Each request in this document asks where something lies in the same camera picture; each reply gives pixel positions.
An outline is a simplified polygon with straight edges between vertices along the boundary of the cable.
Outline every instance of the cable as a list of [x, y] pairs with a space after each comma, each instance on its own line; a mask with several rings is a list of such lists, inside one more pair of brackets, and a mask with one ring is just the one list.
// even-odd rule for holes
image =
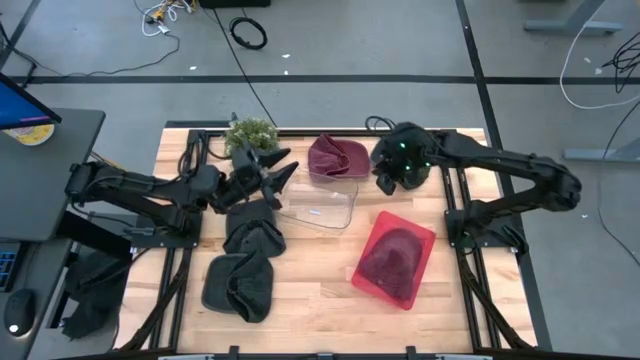
[[[253, 45], [252, 43], [244, 40], [240, 35], [236, 33], [236, 26], [243, 23], [251, 24], [251, 26], [253, 26], [260, 32], [260, 34], [262, 35], [262, 42], [260, 44]], [[232, 19], [231, 22], [229, 22], [229, 33], [231, 33], [231, 37], [238, 45], [249, 50], [260, 50], [263, 47], [267, 46], [267, 43], [269, 42], [267, 31], [262, 27], [262, 25], [260, 25], [259, 22], [247, 17], [237, 17]]]
[[116, 316], [116, 331], [113, 334], [113, 340], [111, 340], [111, 346], [109, 347], [109, 351], [113, 350], [113, 347], [116, 346], [116, 340], [118, 340], [119, 333], [120, 333], [120, 312], [118, 311], [118, 315]]
[[140, 69], [147, 68], [149, 66], [157, 65], [157, 64], [161, 63], [164, 59], [166, 59], [169, 56], [177, 53], [180, 50], [180, 38], [179, 37], [177, 37], [175, 35], [171, 35], [169, 33], [164, 34], [164, 36], [167, 36], [167, 37], [175, 39], [176, 40], [176, 48], [171, 50], [171, 51], [169, 51], [168, 53], [164, 54], [159, 60], [156, 60], [156, 61], [153, 61], [153, 62], [150, 62], [150, 63], [146, 63], [146, 64], [142, 64], [142, 65], [139, 65], [139, 66], [135, 66], [135, 67], [132, 67], [132, 68], [123, 68], [123, 69], [118, 69], [118, 70], [114, 70], [114, 71], [98, 70], [98, 71], [90, 72], [88, 74], [75, 72], [75, 73], [63, 75], [62, 77], [63, 78], [72, 77], [72, 76], [87, 76], [88, 77], [88, 76], [93, 76], [93, 75], [96, 75], [96, 74], [115, 75], [115, 74], [118, 74], [118, 73], [121, 73], [121, 72], [125, 72], [125, 71], [135, 71], [135, 70], [140, 70]]
[[276, 122], [273, 120], [273, 117], [271, 116], [271, 113], [269, 113], [269, 110], [267, 110], [267, 107], [264, 106], [264, 103], [260, 99], [260, 96], [258, 96], [258, 93], [256, 92], [256, 90], [253, 88], [253, 85], [251, 85], [251, 81], [249, 80], [249, 77], [247, 76], [247, 73], [244, 71], [244, 68], [242, 67], [242, 64], [240, 63], [240, 60], [238, 59], [238, 56], [236, 55], [236, 51], [233, 49], [233, 45], [231, 45], [231, 41], [229, 41], [229, 37], [227, 36], [227, 33], [225, 31], [224, 26], [222, 26], [222, 22], [220, 21], [220, 17], [218, 16], [218, 12], [216, 11], [216, 9], [213, 9], [213, 14], [216, 16], [216, 20], [217, 21], [215, 21], [215, 22], [218, 24], [218, 26], [220, 26], [220, 30], [222, 30], [222, 34], [224, 35], [224, 39], [227, 41], [227, 45], [229, 45], [229, 49], [231, 49], [231, 53], [233, 54], [233, 58], [236, 60], [236, 63], [238, 64], [238, 67], [240, 68], [240, 71], [242, 72], [242, 76], [244, 76], [244, 80], [247, 82], [247, 85], [249, 85], [249, 87], [251, 88], [251, 91], [253, 92], [253, 95], [256, 97], [256, 100], [258, 100], [258, 102], [260, 103], [260, 106], [262, 106], [262, 109], [264, 110], [264, 112], [269, 117], [269, 120], [271, 121], [273, 126], [278, 127]]
[[211, 149], [209, 148], [209, 144], [207, 143], [206, 135], [204, 133], [199, 133], [198, 134], [198, 138], [200, 139], [200, 142], [202, 143], [202, 146], [207, 150], [207, 153], [209, 153], [209, 155], [211, 155], [214, 158], [219, 159], [219, 160], [229, 160], [229, 159], [231, 159], [231, 156], [221, 156], [221, 155], [218, 155], [218, 154], [214, 153], [213, 151], [211, 151]]
[[229, 29], [227, 29], [227, 28], [225, 28], [224, 26], [222, 26], [222, 24], [220, 24], [220, 23], [218, 22], [218, 20], [216, 20], [215, 18], [211, 17], [211, 15], [210, 15], [208, 12], [206, 12], [206, 11], [204, 10], [204, 8], [202, 8], [202, 12], [203, 12], [205, 15], [207, 15], [207, 17], [208, 17], [209, 19], [211, 19], [211, 21], [213, 21], [214, 23], [216, 23], [216, 24], [220, 25], [220, 26], [222, 27], [223, 31], [226, 31], [226, 32], [228, 32], [228, 31], [229, 31]]
[[[134, 0], [134, 4], [136, 5], [136, 8], [138, 10], [140, 10], [138, 5], [137, 5], [137, 3], [135, 2], [135, 0]], [[157, 61], [153, 61], [153, 62], [150, 62], [150, 63], [142, 64], [142, 65], [139, 65], [139, 66], [136, 66], [136, 67], [132, 67], [132, 68], [123, 68], [123, 69], [118, 69], [118, 70], [114, 70], [114, 71], [102, 71], [102, 70], [99, 70], [99, 71], [90, 72], [88, 74], [80, 73], [80, 72], [74, 72], [74, 73], [70, 73], [70, 74], [66, 74], [65, 75], [65, 74], [62, 74], [61, 72], [59, 72], [59, 71], [57, 71], [55, 69], [52, 69], [52, 68], [50, 68], [48, 66], [45, 66], [45, 65], [42, 65], [42, 63], [37, 61], [33, 56], [28, 55], [26, 53], [23, 53], [22, 51], [16, 49], [16, 47], [13, 44], [11, 44], [11, 41], [9, 40], [9, 38], [8, 38], [8, 36], [6, 34], [6, 31], [5, 31], [4, 27], [2, 26], [1, 22], [0, 22], [0, 33], [2, 33], [2, 37], [4, 38], [5, 42], [7, 42], [8, 49], [10, 51], [13, 51], [15, 54], [17, 54], [18, 56], [22, 57], [23, 59], [25, 59], [25, 60], [27, 60], [27, 61], [29, 61], [31, 63], [34, 63], [38, 67], [41, 67], [41, 68], [43, 68], [45, 70], [48, 70], [48, 71], [50, 71], [50, 72], [52, 72], [52, 73], [54, 73], [54, 74], [56, 74], [56, 75], [58, 75], [58, 76], [60, 76], [62, 78], [68, 78], [68, 77], [72, 77], [72, 76], [87, 76], [88, 77], [88, 76], [93, 76], [93, 75], [96, 75], [96, 74], [115, 75], [115, 74], [118, 74], [118, 73], [121, 73], [121, 72], [125, 72], [125, 71], [140, 70], [140, 69], [143, 69], [143, 68], [146, 68], [146, 67], [157, 65], [157, 64], [161, 63], [162, 61], [164, 61], [164, 59], [166, 59], [167, 57], [177, 53], [180, 50], [180, 38], [175, 36], [175, 35], [171, 35], [171, 34], [167, 33], [167, 34], [164, 34], [164, 35], [176, 39], [176, 48], [174, 50], [171, 50], [170, 52], [166, 53], [164, 56], [162, 56]]]
[[582, 35], [582, 32], [587, 27], [587, 24], [593, 19], [593, 17], [598, 13], [598, 11], [600, 11], [600, 8], [598, 8], [598, 10], [596, 10], [596, 12], [594, 12], [593, 15], [591, 15], [589, 20], [587, 20], [584, 23], [584, 25], [582, 25], [582, 28], [580, 29], [580, 31], [578, 31], [578, 34], [573, 39], [573, 42], [571, 42], [571, 46], [569, 46], [569, 51], [567, 52], [567, 57], [564, 59], [564, 65], [562, 66], [562, 72], [560, 72], [560, 90], [562, 90], [562, 94], [564, 95], [564, 98], [569, 102], [569, 104], [577, 107], [578, 109], [583, 109], [583, 110], [596, 110], [596, 109], [604, 109], [604, 108], [613, 107], [613, 106], [621, 106], [621, 105], [626, 105], [626, 104], [629, 104], [631, 102], [634, 102], [634, 101], [640, 99], [640, 95], [638, 95], [638, 96], [635, 96], [635, 97], [633, 97], [633, 98], [631, 98], [629, 100], [625, 100], [625, 101], [619, 102], [619, 103], [611, 103], [611, 104], [603, 104], [603, 105], [595, 105], [595, 106], [585, 106], [585, 105], [577, 104], [573, 100], [571, 100], [569, 98], [569, 95], [567, 95], [566, 90], [564, 89], [564, 83], [563, 83], [564, 74], [567, 71], [567, 64], [569, 63], [569, 58], [571, 57], [571, 53], [573, 52], [574, 46], [576, 45], [576, 41], [578, 41], [578, 38], [580, 37], [580, 35]]
[[104, 283], [104, 282], [107, 282], [107, 281], [109, 281], [109, 280], [111, 280], [111, 279], [115, 278], [116, 276], [118, 276], [118, 275], [122, 274], [122, 273], [123, 273], [123, 272], [125, 272], [126, 270], [129, 270], [129, 269], [133, 266], [133, 264], [135, 264], [135, 263], [136, 263], [136, 261], [138, 261], [138, 259], [140, 259], [140, 258], [142, 257], [142, 255], [146, 254], [146, 253], [147, 253], [147, 251], [149, 251], [149, 250], [150, 250], [150, 249], [149, 249], [149, 248], [147, 248], [147, 249], [144, 249], [144, 250], [140, 251], [140, 254], [138, 254], [136, 257], [134, 257], [134, 258], [133, 258], [133, 260], [131, 260], [131, 262], [130, 262], [130, 263], [128, 263], [127, 265], [125, 265], [125, 266], [121, 267], [120, 269], [118, 269], [118, 270], [116, 270], [116, 271], [112, 272], [112, 273], [111, 273], [109, 276], [107, 276], [106, 278], [104, 278], [104, 279], [102, 279], [102, 280], [100, 280], [100, 281], [97, 281], [97, 282], [95, 282], [95, 283], [91, 284], [91, 286], [96, 286], [96, 285], [102, 284], [102, 283]]
[[[369, 123], [371, 122], [371, 120], [375, 120], [376, 122], [373, 123], [373, 128], [371, 128], [371, 125], [369, 125]], [[367, 129], [367, 131], [371, 131], [373, 132], [374, 135], [378, 135], [378, 123], [379, 122], [383, 122], [385, 125], [387, 125], [387, 127], [389, 127], [389, 130], [393, 130], [396, 127], [396, 123], [393, 122], [393, 120], [389, 119], [389, 118], [383, 118], [381, 116], [377, 116], [377, 115], [371, 115], [368, 118], [365, 119], [364, 121], [364, 127]]]
[[102, 155], [98, 154], [95, 151], [91, 151], [91, 157], [93, 157], [96, 160], [98, 160], [98, 161], [100, 161], [102, 163], [105, 163], [105, 164], [107, 164], [109, 166], [113, 166], [114, 168], [121, 169], [121, 170], [123, 169], [122, 166], [116, 164], [115, 162], [113, 162], [111, 160], [107, 160], [106, 158], [102, 157]]
[[631, 116], [631, 114], [633, 113], [633, 111], [638, 107], [638, 105], [640, 105], [640, 101], [638, 101], [635, 105], [633, 105], [633, 107], [631, 108], [631, 110], [629, 110], [629, 112], [627, 112], [627, 114], [624, 116], [624, 118], [622, 119], [622, 121], [620, 121], [620, 123], [618, 124], [618, 126], [616, 126], [616, 129], [613, 132], [613, 135], [611, 135], [611, 138], [609, 139], [609, 142], [607, 143], [607, 146], [604, 149], [604, 154], [602, 155], [602, 159], [600, 160], [600, 166], [598, 167], [598, 178], [597, 178], [597, 205], [598, 205], [598, 218], [600, 219], [600, 224], [602, 225], [602, 228], [604, 229], [604, 231], [607, 232], [607, 234], [609, 234], [609, 236], [611, 236], [611, 238], [613, 238], [613, 240], [615, 240], [623, 249], [624, 251], [627, 252], [627, 254], [629, 254], [629, 256], [631, 256], [631, 258], [633, 259], [633, 261], [635, 261], [635, 263], [640, 266], [640, 261], [638, 260], [638, 258], [635, 256], [635, 254], [633, 253], [633, 251], [631, 251], [631, 249], [629, 249], [627, 247], [627, 245], [625, 245], [622, 240], [618, 239], [612, 232], [611, 230], [609, 230], [609, 228], [607, 227], [607, 224], [604, 221], [604, 218], [602, 216], [602, 167], [604, 165], [604, 161], [607, 157], [607, 152], [609, 152], [609, 148], [611, 147], [611, 143], [613, 142], [613, 139], [616, 137], [616, 135], [618, 134], [618, 130], [620, 130], [620, 128], [622, 127], [622, 125], [627, 121], [627, 119], [629, 118], [629, 116]]
[[161, 2], [161, 3], [160, 3], [160, 4], [158, 4], [158, 5], [155, 5], [155, 6], [152, 6], [152, 7], [148, 8], [148, 9], [147, 9], [146, 11], [144, 11], [144, 12], [142, 12], [142, 11], [141, 11], [141, 12], [142, 12], [142, 34], [143, 34], [144, 36], [152, 37], [152, 36], [160, 35], [160, 34], [162, 34], [162, 33], [163, 33], [163, 32], [162, 32], [162, 30], [158, 30], [158, 31], [156, 31], [155, 33], [147, 33], [147, 31], [146, 31], [145, 29], [146, 29], [146, 25], [147, 25], [147, 23], [148, 23], [148, 21], [147, 21], [147, 19], [146, 19], [146, 18], [151, 19], [151, 21], [150, 21], [150, 22], [151, 22], [152, 24], [156, 24], [156, 23], [157, 23], [157, 24], [159, 24], [159, 25], [158, 25], [158, 27], [160, 27], [160, 26], [164, 26], [164, 23], [163, 23], [162, 21], [160, 21], [160, 20], [156, 20], [155, 18], [153, 18], [153, 17], [149, 16], [149, 13], [150, 13], [153, 9], [161, 8], [161, 7], [164, 7], [164, 6], [166, 6], [166, 7], [167, 7], [167, 8], [166, 8], [166, 12], [167, 12], [167, 14], [169, 14], [169, 19], [170, 19], [171, 21], [173, 21], [173, 22], [176, 22], [176, 21], [178, 20], [178, 13], [175, 11], [175, 9], [184, 9], [184, 8], [185, 8], [184, 6], [182, 6], [182, 5], [176, 5], [175, 3], [171, 3], [171, 4], [169, 5], [169, 4], [167, 3], [167, 0], [165, 0], [165, 1]]
[[78, 209], [78, 207], [74, 203], [71, 204], [71, 207], [73, 208], [73, 210], [79, 212], [80, 214], [87, 216], [89, 221], [91, 221], [91, 219], [104, 219], [104, 220], [117, 222], [117, 223], [123, 224], [123, 225], [128, 226], [128, 227], [132, 227], [132, 228], [136, 227], [135, 225], [133, 225], [133, 224], [131, 224], [129, 222], [126, 222], [124, 220], [120, 220], [120, 219], [116, 219], [116, 218], [112, 218], [112, 217], [108, 217], [108, 216], [104, 216], [104, 215], [95, 215], [92, 212], [89, 213], [89, 212], [80, 210], [80, 209]]
[[[640, 35], [640, 33], [636, 33], [626, 43], [622, 44], [622, 46], [620, 46], [616, 51], [615, 55], [613, 56], [613, 59], [611, 59], [610, 61], [602, 65], [603, 68], [607, 66], [613, 66], [616, 69], [615, 85], [616, 85], [616, 93], [618, 94], [622, 92], [624, 87], [627, 85], [629, 78], [635, 71], [636, 66], [638, 66], [637, 60], [638, 58], [640, 58], [640, 48], [638, 48], [637, 46], [640, 44], [640, 41], [634, 42], [633, 44], [631, 44], [631, 46], [625, 49], [625, 47], [629, 45], [635, 38], [637, 38], [638, 35]], [[627, 52], [631, 52], [631, 51], [635, 51], [634, 56], [631, 56], [628, 58], [622, 58], [622, 56], [626, 55]], [[628, 73], [628, 74], [626, 77], [621, 78], [620, 75], [624, 73]]]

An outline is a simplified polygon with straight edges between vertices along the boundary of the computer mouse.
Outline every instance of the computer mouse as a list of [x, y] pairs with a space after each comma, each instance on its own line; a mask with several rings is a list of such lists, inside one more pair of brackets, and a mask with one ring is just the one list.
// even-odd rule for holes
[[35, 294], [31, 289], [15, 291], [4, 308], [4, 327], [13, 336], [22, 336], [31, 330], [36, 315]]

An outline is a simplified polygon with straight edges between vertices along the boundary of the dark gray cloth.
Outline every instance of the dark gray cloth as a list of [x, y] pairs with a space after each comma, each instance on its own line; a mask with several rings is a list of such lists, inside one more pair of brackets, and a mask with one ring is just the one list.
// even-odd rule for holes
[[233, 206], [227, 213], [227, 254], [261, 251], [267, 257], [281, 255], [287, 246], [276, 228], [273, 209], [264, 200]]
[[65, 319], [64, 335], [71, 340], [79, 339], [106, 324], [122, 303], [127, 277], [123, 270], [129, 263], [94, 252], [71, 265], [65, 277], [65, 290], [78, 302], [78, 307]]
[[213, 259], [209, 265], [202, 305], [259, 323], [269, 315], [272, 292], [273, 267], [264, 254], [228, 254]]

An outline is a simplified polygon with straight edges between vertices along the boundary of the black cable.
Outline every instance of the black cable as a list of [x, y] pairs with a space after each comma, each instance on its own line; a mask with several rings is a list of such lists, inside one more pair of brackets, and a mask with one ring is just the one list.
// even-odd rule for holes
[[91, 221], [91, 219], [103, 219], [103, 220], [109, 220], [109, 221], [117, 222], [117, 223], [120, 223], [120, 224], [128, 226], [128, 227], [132, 227], [132, 228], [136, 227], [135, 225], [133, 225], [133, 224], [131, 224], [129, 222], [126, 222], [124, 220], [120, 220], [120, 219], [116, 219], [116, 218], [112, 218], [112, 217], [108, 217], [108, 216], [104, 216], [104, 215], [95, 215], [95, 214], [80, 210], [80, 209], [78, 209], [78, 207], [74, 203], [71, 204], [71, 207], [73, 208], [73, 210], [79, 212], [80, 214], [87, 216], [89, 221]]
[[[260, 35], [262, 35], [262, 42], [260, 44], [253, 45], [252, 43], [246, 41], [236, 33], [236, 26], [244, 23], [251, 24], [251, 26], [253, 26], [254, 28], [256, 28], [256, 30], [260, 32]], [[232, 19], [229, 22], [229, 33], [231, 33], [231, 37], [238, 45], [249, 50], [260, 50], [263, 47], [267, 46], [267, 43], [269, 42], [269, 38], [267, 37], [267, 31], [262, 27], [262, 25], [260, 25], [259, 22], [253, 19], [250, 19], [248, 17], [237, 17]]]
[[633, 253], [633, 251], [631, 251], [631, 249], [629, 249], [627, 247], [627, 245], [625, 245], [625, 243], [622, 242], [622, 240], [618, 239], [618, 237], [616, 237], [611, 230], [609, 230], [609, 228], [607, 227], [607, 224], [604, 221], [604, 218], [602, 216], [602, 167], [604, 165], [605, 159], [607, 157], [607, 152], [609, 152], [609, 148], [611, 147], [611, 143], [613, 142], [613, 139], [616, 137], [616, 134], [618, 134], [618, 130], [620, 130], [620, 128], [622, 127], [622, 125], [627, 121], [627, 119], [629, 118], [629, 116], [631, 116], [631, 114], [633, 113], [633, 111], [638, 107], [638, 105], [640, 105], [640, 101], [636, 102], [635, 105], [633, 105], [633, 107], [631, 108], [631, 110], [629, 110], [629, 112], [624, 116], [624, 118], [622, 119], [622, 121], [620, 121], [620, 123], [618, 124], [618, 126], [616, 126], [616, 129], [613, 132], [613, 135], [611, 135], [611, 138], [609, 139], [609, 142], [607, 143], [607, 146], [604, 149], [604, 154], [602, 154], [602, 159], [600, 160], [600, 166], [598, 167], [598, 177], [597, 177], [597, 204], [598, 204], [598, 218], [600, 219], [600, 224], [602, 225], [602, 228], [604, 229], [604, 231], [607, 232], [607, 234], [609, 234], [609, 236], [611, 236], [611, 238], [613, 238], [613, 240], [615, 240], [623, 249], [624, 251], [627, 252], [627, 254], [629, 254], [629, 256], [631, 256], [631, 258], [633, 259], [633, 261], [635, 261], [635, 263], [640, 266], [640, 261], [638, 260], [638, 258], [635, 256], [635, 254]]
[[154, 19], [153, 17], [149, 16], [149, 14], [145, 14], [144, 11], [142, 11], [142, 9], [140, 9], [140, 6], [138, 6], [138, 1], [133, 0], [133, 5], [136, 7], [136, 9], [138, 9], [138, 12], [140, 12], [140, 14], [142, 14], [142, 16], [146, 16], [149, 18], [149, 20], [154, 23], [156, 22], [156, 19]]
[[476, 250], [480, 250], [480, 247], [478, 246], [478, 242], [476, 240], [473, 240], [473, 247], [471, 249], [469, 249], [469, 251], [464, 252], [464, 256], [469, 256], [471, 254], [473, 254]]
[[105, 283], [105, 282], [107, 282], [107, 281], [109, 281], [109, 280], [111, 280], [111, 279], [113, 279], [113, 278], [115, 278], [115, 277], [117, 277], [117, 276], [121, 275], [123, 272], [125, 272], [125, 271], [129, 270], [129, 269], [133, 266], [133, 264], [135, 264], [135, 263], [136, 263], [136, 261], [138, 261], [138, 259], [140, 259], [140, 258], [142, 257], [142, 255], [146, 254], [146, 253], [147, 253], [147, 251], [149, 251], [149, 250], [150, 250], [149, 248], [142, 250], [142, 251], [140, 252], [140, 254], [138, 254], [136, 257], [134, 257], [134, 258], [131, 260], [131, 262], [130, 262], [130, 263], [128, 263], [128, 264], [124, 265], [123, 267], [119, 268], [118, 270], [116, 270], [116, 271], [112, 272], [112, 273], [111, 273], [111, 274], [109, 274], [109, 276], [107, 276], [106, 278], [104, 278], [104, 279], [102, 279], [102, 280], [99, 280], [99, 281], [96, 281], [96, 282], [94, 282], [94, 283], [91, 283], [91, 284], [89, 284], [89, 285], [93, 287], [93, 286], [96, 286], [96, 285], [99, 285], [99, 284]]
[[135, 71], [135, 70], [140, 70], [140, 69], [144, 69], [153, 65], [157, 65], [159, 63], [161, 63], [164, 59], [168, 58], [169, 56], [177, 53], [180, 50], [180, 38], [175, 36], [175, 35], [171, 35], [169, 33], [164, 34], [164, 36], [173, 38], [176, 40], [176, 48], [169, 51], [168, 53], [164, 54], [160, 59], [150, 62], [150, 63], [146, 63], [146, 64], [142, 64], [139, 66], [135, 66], [135, 67], [131, 67], [131, 68], [122, 68], [122, 69], [118, 69], [118, 70], [114, 70], [114, 71], [104, 71], [104, 70], [98, 70], [98, 71], [92, 71], [88, 74], [85, 73], [81, 73], [81, 72], [74, 72], [74, 73], [70, 73], [67, 75], [63, 75], [63, 78], [68, 78], [68, 77], [72, 77], [72, 76], [93, 76], [96, 74], [103, 74], [103, 75], [115, 75], [121, 72], [125, 72], [125, 71]]
[[96, 153], [96, 152], [92, 152], [92, 153], [91, 153], [91, 156], [92, 156], [92, 157], [94, 157], [94, 158], [96, 158], [96, 159], [97, 159], [98, 161], [100, 161], [101, 163], [105, 163], [105, 164], [107, 164], [107, 165], [109, 164], [105, 158], [103, 158], [102, 156], [100, 156], [100, 155], [99, 155], [98, 153]]
[[200, 142], [202, 143], [202, 146], [207, 150], [209, 155], [211, 155], [214, 158], [219, 159], [219, 160], [229, 160], [229, 159], [231, 159], [231, 156], [222, 156], [222, 155], [218, 155], [218, 154], [214, 153], [213, 151], [211, 151], [211, 148], [209, 148], [209, 144], [207, 143], [207, 137], [206, 137], [206, 135], [204, 133], [198, 134], [198, 138], [200, 139]]
[[156, 60], [156, 61], [153, 61], [153, 62], [150, 62], [150, 63], [146, 63], [146, 64], [142, 64], [142, 65], [139, 65], [139, 66], [136, 66], [136, 67], [132, 67], [132, 68], [123, 68], [123, 69], [118, 69], [118, 70], [114, 70], [114, 71], [98, 70], [98, 71], [90, 72], [88, 74], [81, 73], [81, 72], [73, 72], [73, 73], [65, 75], [65, 74], [62, 74], [61, 72], [59, 72], [59, 71], [57, 71], [55, 69], [52, 69], [52, 68], [50, 68], [48, 66], [45, 66], [45, 65], [42, 65], [42, 63], [37, 61], [33, 56], [28, 55], [26, 53], [23, 53], [22, 51], [16, 49], [16, 47], [13, 44], [11, 44], [11, 41], [9, 40], [9, 38], [8, 38], [8, 36], [6, 34], [6, 31], [4, 30], [4, 27], [2, 26], [1, 22], [0, 22], [0, 33], [2, 33], [2, 37], [8, 43], [8, 49], [10, 51], [13, 51], [14, 53], [19, 55], [20, 57], [24, 58], [25, 60], [27, 60], [27, 61], [37, 65], [38, 67], [41, 67], [41, 68], [45, 69], [45, 70], [49, 70], [50, 72], [52, 72], [52, 73], [54, 73], [54, 74], [56, 74], [56, 75], [58, 75], [58, 76], [60, 76], [62, 78], [68, 78], [68, 77], [73, 77], [73, 76], [93, 76], [93, 75], [97, 75], [97, 74], [115, 75], [115, 74], [118, 74], [118, 73], [121, 73], [121, 72], [125, 72], [125, 71], [140, 70], [140, 69], [143, 69], [143, 68], [147, 68], [147, 67], [150, 67], [150, 66], [157, 65], [157, 64], [161, 63], [162, 61], [164, 61], [164, 59], [166, 59], [167, 57], [177, 53], [180, 50], [180, 38], [175, 36], [175, 35], [167, 33], [167, 34], [164, 34], [164, 35], [176, 39], [176, 48], [171, 50], [171, 51], [169, 51], [165, 55], [163, 55], [159, 60]]
[[213, 9], [213, 14], [216, 16], [216, 20], [217, 21], [215, 21], [215, 22], [218, 24], [218, 26], [220, 26], [220, 30], [222, 30], [222, 34], [224, 35], [224, 39], [227, 41], [227, 45], [229, 45], [229, 49], [231, 49], [231, 53], [233, 54], [233, 58], [236, 60], [236, 63], [238, 64], [238, 67], [240, 68], [240, 71], [242, 72], [242, 76], [244, 76], [244, 80], [247, 82], [247, 85], [249, 85], [249, 87], [251, 88], [251, 91], [253, 92], [253, 95], [256, 97], [256, 100], [258, 100], [258, 102], [260, 103], [260, 106], [262, 106], [262, 109], [264, 110], [264, 112], [269, 117], [269, 120], [271, 121], [273, 126], [277, 127], [278, 125], [273, 120], [273, 117], [269, 113], [269, 110], [267, 110], [267, 107], [264, 106], [264, 103], [260, 99], [260, 96], [258, 96], [258, 93], [253, 88], [253, 85], [251, 84], [251, 81], [249, 80], [249, 77], [247, 76], [247, 73], [244, 71], [244, 68], [242, 67], [242, 64], [240, 63], [240, 60], [238, 59], [238, 55], [236, 55], [236, 51], [233, 49], [233, 45], [231, 44], [231, 41], [229, 41], [229, 37], [227, 36], [227, 33], [226, 33], [225, 29], [224, 29], [224, 26], [222, 26], [222, 22], [220, 21], [220, 17], [218, 16], [218, 12], [216, 11], [216, 9]]
[[[136, 260], [138, 260], [142, 255], [144, 255], [147, 251], [149, 251], [150, 249], [144, 249], [140, 252], [140, 254], [138, 254], [135, 258], [133, 258], [133, 260], [131, 260], [131, 263], [125, 267], [125, 269], [130, 269], [131, 266], [136, 262]], [[109, 347], [109, 350], [113, 349], [113, 347], [116, 344], [116, 340], [118, 339], [118, 334], [120, 333], [120, 311], [118, 311], [118, 316], [116, 318], [116, 331], [113, 334], [113, 340], [111, 341], [111, 346]]]
[[200, 5], [200, 8], [202, 9], [202, 12], [203, 12], [205, 15], [207, 15], [207, 17], [208, 17], [209, 19], [211, 19], [211, 21], [213, 21], [214, 23], [216, 23], [216, 24], [218, 24], [220, 27], [222, 27], [223, 31], [226, 31], [226, 32], [228, 32], [228, 31], [229, 31], [229, 29], [227, 29], [227, 28], [225, 28], [224, 26], [222, 26], [222, 24], [220, 24], [220, 23], [218, 22], [218, 20], [216, 20], [215, 18], [211, 17], [211, 15], [210, 15], [208, 12], [206, 12], [206, 11], [205, 11], [205, 8], [203, 8], [203, 7], [202, 7], [202, 5]]
[[[376, 121], [375, 123], [373, 123], [373, 128], [371, 128], [371, 125], [369, 124], [371, 120]], [[385, 125], [387, 125], [389, 127], [389, 130], [393, 130], [396, 127], [396, 123], [393, 122], [393, 120], [389, 118], [383, 118], [382, 116], [377, 116], [377, 115], [369, 116], [364, 121], [364, 127], [367, 129], [367, 131], [371, 131], [374, 133], [374, 135], [377, 135], [377, 131], [378, 131], [377, 126], [379, 122], [383, 122]]]
[[[620, 94], [622, 89], [627, 85], [631, 74], [633, 74], [636, 66], [640, 63], [640, 41], [633, 42], [638, 36], [639, 33], [633, 35], [627, 42], [622, 44], [616, 50], [613, 59], [609, 60], [605, 64], [602, 65], [603, 68], [607, 66], [613, 66], [615, 71], [615, 86], [616, 93]], [[622, 58], [623, 56], [630, 54], [630, 57]]]

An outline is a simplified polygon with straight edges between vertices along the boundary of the metal table leg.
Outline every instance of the metal table leg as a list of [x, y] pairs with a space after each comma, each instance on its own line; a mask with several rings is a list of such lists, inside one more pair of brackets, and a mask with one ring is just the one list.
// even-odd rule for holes
[[603, 155], [604, 149], [565, 149], [563, 153], [567, 160], [640, 163], [640, 138], [617, 149], [609, 149], [604, 159]]
[[584, 0], [566, 20], [528, 20], [524, 24], [524, 29], [526, 31], [543, 31], [553, 35], [575, 36], [586, 23], [587, 25], [582, 32], [584, 36], [611, 35], [622, 30], [622, 24], [619, 23], [589, 21], [603, 3], [604, 0]]

